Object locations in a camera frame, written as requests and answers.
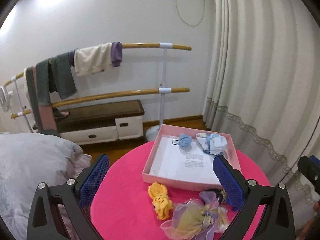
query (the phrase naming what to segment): pink round table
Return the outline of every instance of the pink round table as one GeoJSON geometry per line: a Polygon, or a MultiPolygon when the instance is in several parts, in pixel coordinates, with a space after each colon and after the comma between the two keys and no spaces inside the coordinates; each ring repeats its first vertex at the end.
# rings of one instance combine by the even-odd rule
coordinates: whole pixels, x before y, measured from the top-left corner
{"type": "MultiPolygon", "coordinates": [[[[142,170],[154,142],[143,144],[128,152],[108,170],[91,205],[91,221],[105,240],[167,240],[160,225],[163,221],[156,213],[148,195],[150,184],[143,182],[142,170]]],[[[237,155],[246,179],[255,179],[260,185],[270,186],[261,169],[246,155],[237,150],[237,155]]],[[[175,203],[183,203],[199,192],[168,188],[168,196],[175,203]]],[[[228,207],[231,220],[236,212],[228,207]]],[[[256,216],[244,239],[251,239],[261,217],[263,206],[256,216]]],[[[215,234],[214,240],[221,235],[215,234]]]]}

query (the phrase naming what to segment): hanging clothes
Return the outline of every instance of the hanging clothes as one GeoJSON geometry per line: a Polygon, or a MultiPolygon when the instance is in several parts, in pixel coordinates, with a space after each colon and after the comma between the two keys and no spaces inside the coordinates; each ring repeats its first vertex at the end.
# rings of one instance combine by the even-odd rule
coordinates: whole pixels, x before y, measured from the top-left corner
{"type": "Polygon", "coordinates": [[[122,43],[113,42],[111,46],[111,62],[113,67],[120,67],[122,62],[122,43]]]}
{"type": "Polygon", "coordinates": [[[75,51],[76,50],[72,50],[69,52],[69,64],[70,66],[75,66],[75,51]]]}
{"type": "Polygon", "coordinates": [[[50,92],[57,92],[61,99],[77,92],[70,69],[69,54],[64,53],[36,65],[39,105],[51,104],[50,92]]]}
{"type": "Polygon", "coordinates": [[[74,67],[78,77],[118,67],[122,61],[122,44],[109,42],[84,49],[76,49],[74,67]]]}
{"type": "Polygon", "coordinates": [[[59,136],[55,117],[68,116],[68,112],[52,109],[50,92],[58,92],[61,99],[77,92],[69,56],[69,52],[64,53],[25,70],[30,105],[39,133],[59,136]]]}

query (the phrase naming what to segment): purple tulle fabric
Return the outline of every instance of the purple tulle fabric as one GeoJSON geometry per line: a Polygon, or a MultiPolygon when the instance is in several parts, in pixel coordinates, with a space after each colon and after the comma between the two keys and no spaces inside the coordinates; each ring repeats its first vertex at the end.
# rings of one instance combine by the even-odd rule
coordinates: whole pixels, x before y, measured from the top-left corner
{"type": "Polygon", "coordinates": [[[219,198],[216,193],[213,191],[202,191],[199,194],[201,200],[190,199],[186,203],[178,204],[176,209],[173,212],[172,220],[168,220],[162,223],[161,228],[165,232],[166,236],[173,240],[212,240],[214,236],[214,232],[218,231],[219,226],[217,223],[218,212],[217,208],[219,206],[219,198]],[[183,229],[178,228],[180,219],[185,212],[188,212],[189,215],[195,215],[195,221],[190,222],[190,231],[188,232],[185,228],[186,226],[182,226],[183,229]],[[210,223],[207,227],[204,228],[204,224],[199,223],[199,217],[206,217],[208,221],[208,216],[212,218],[212,223],[210,223]]]}

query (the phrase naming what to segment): electrical cord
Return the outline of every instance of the electrical cord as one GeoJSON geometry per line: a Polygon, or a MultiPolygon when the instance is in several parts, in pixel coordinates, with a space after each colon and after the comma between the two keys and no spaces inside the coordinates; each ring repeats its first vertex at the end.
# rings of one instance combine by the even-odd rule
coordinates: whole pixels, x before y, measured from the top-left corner
{"type": "Polygon", "coordinates": [[[185,21],[182,19],[181,15],[180,15],[180,13],[179,13],[179,10],[178,10],[178,4],[177,4],[177,0],[176,0],[176,9],[177,9],[177,13],[178,13],[180,19],[181,19],[186,25],[191,26],[191,27],[197,27],[197,26],[202,22],[202,20],[203,20],[203,18],[204,18],[204,8],[205,8],[205,0],[203,0],[203,12],[202,12],[202,17],[201,17],[200,22],[198,22],[198,23],[195,24],[195,25],[189,24],[189,23],[185,22],[185,21]]]}

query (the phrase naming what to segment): white drawer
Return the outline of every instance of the white drawer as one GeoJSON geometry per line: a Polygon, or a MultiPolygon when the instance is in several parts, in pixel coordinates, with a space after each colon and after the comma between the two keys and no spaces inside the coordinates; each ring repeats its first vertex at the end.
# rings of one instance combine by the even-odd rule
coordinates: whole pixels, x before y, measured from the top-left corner
{"type": "Polygon", "coordinates": [[[63,139],[66,139],[66,140],[71,141],[71,139],[70,139],[70,136],[69,136],[69,133],[68,133],[68,132],[61,133],[61,134],[60,134],[60,136],[61,136],[61,138],[63,138],[63,139]]]}
{"type": "Polygon", "coordinates": [[[119,139],[131,139],[143,136],[142,116],[116,118],[119,139]]]}
{"type": "Polygon", "coordinates": [[[108,126],[88,130],[69,132],[71,141],[76,144],[110,142],[118,139],[117,127],[108,126]]]}

